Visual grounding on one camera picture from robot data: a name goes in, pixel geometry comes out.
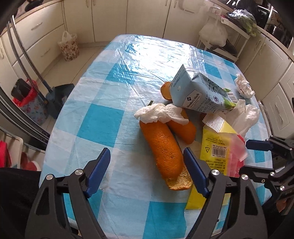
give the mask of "kitchen cabinet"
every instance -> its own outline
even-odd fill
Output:
[[[163,38],[196,46],[211,6],[207,0],[171,0]]]
[[[62,35],[64,30],[64,25],[61,25],[60,27],[56,28],[55,30],[41,38],[31,48],[27,50],[28,55],[30,56],[32,62],[40,73],[42,73],[46,69],[46,67],[50,65],[50,63],[61,53],[61,50],[56,43],[56,39],[58,39]],[[30,77],[33,80],[36,80],[38,77],[25,56],[22,55],[20,59]],[[18,62],[13,65],[13,69],[19,78],[26,79],[26,76],[24,75]]]
[[[67,31],[76,33],[78,43],[94,42],[91,0],[64,0]]]
[[[262,100],[275,87],[289,64],[288,55],[267,38],[244,73],[257,100]]]
[[[95,42],[109,42],[126,33],[128,0],[92,0]]]
[[[237,67],[242,73],[244,73],[255,56],[259,53],[259,50],[265,42],[266,36],[262,33],[257,34],[256,37],[250,37],[247,41],[243,51],[241,52],[239,59],[236,62]]]
[[[54,3],[47,7],[37,10],[33,14],[28,15],[16,23],[16,29],[19,37],[27,50],[34,45],[38,40],[44,37],[49,32],[63,24],[61,2]],[[18,55],[22,55],[19,44],[15,38],[12,28],[10,28],[13,42],[17,49]],[[16,57],[10,45],[8,33],[5,32],[2,37],[2,43],[5,48],[8,60],[11,65],[16,62]]]
[[[262,100],[265,106],[272,134],[288,138],[294,129],[294,113],[287,96],[278,83],[273,90]]]
[[[163,37],[171,0],[128,0],[127,34]]]
[[[280,80],[280,84],[284,89],[288,99],[292,102],[294,98],[294,63],[292,62],[285,75]]]
[[[17,79],[0,39],[0,86],[10,98],[12,98],[11,90]]]

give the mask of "cabinet drawer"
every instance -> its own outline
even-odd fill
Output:
[[[294,97],[294,63],[292,62],[286,73],[282,76],[280,84],[284,89],[288,99],[292,102]]]
[[[279,83],[262,102],[272,126],[272,133],[284,138],[291,136],[294,133],[294,113]]]
[[[61,53],[57,41],[61,38],[63,32],[64,25],[56,28],[28,49],[27,53],[40,73]],[[36,80],[38,77],[25,56],[22,55],[20,59],[30,77]],[[13,65],[13,69],[19,78],[26,78],[18,62]]]
[[[22,20],[16,23],[16,28],[22,41],[22,44],[27,50],[32,45],[34,45],[38,40],[44,37],[46,34],[61,26],[62,24],[63,17],[61,2],[58,2],[47,7],[41,8],[40,10],[23,18]],[[21,56],[22,51],[16,41],[12,28],[10,29],[17,52],[19,56]],[[8,60],[10,64],[13,65],[16,62],[16,58],[12,51],[7,32],[3,34],[2,42]]]

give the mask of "table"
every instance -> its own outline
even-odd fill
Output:
[[[134,118],[150,100],[167,103],[160,87],[181,65],[199,69],[241,98],[234,84],[240,70],[234,63],[197,48],[148,36],[116,37],[94,60],[67,99],[47,146],[40,184],[49,173],[69,175],[96,159],[104,147],[111,162],[99,190],[89,202],[108,238],[183,238],[199,210],[184,210],[190,190],[171,191],[165,185],[151,150]],[[255,97],[246,100],[258,107]],[[199,114],[187,110],[201,142]],[[268,137],[262,115],[246,139]],[[246,164],[272,167],[270,152],[248,151]],[[270,194],[255,184],[260,201]],[[70,223],[74,215],[64,195]],[[217,227],[221,227],[224,218]]]

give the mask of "milk carton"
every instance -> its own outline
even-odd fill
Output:
[[[230,110],[235,107],[227,92],[193,68],[182,65],[170,85],[173,104],[199,112]]]

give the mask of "red bag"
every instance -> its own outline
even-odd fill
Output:
[[[38,86],[37,86],[37,83],[33,81],[33,85],[38,89]],[[28,95],[22,100],[22,101],[19,101],[18,99],[16,98],[13,98],[13,102],[18,106],[18,107],[22,107],[26,104],[28,104],[29,102],[33,101],[38,95],[38,92],[35,90],[34,87],[32,87],[30,89],[30,92],[28,93]]]
[[[13,102],[38,125],[42,125],[48,118],[46,105],[33,87],[22,101],[13,98]]]
[[[11,159],[7,149],[7,143],[0,141],[0,168],[11,167]]]

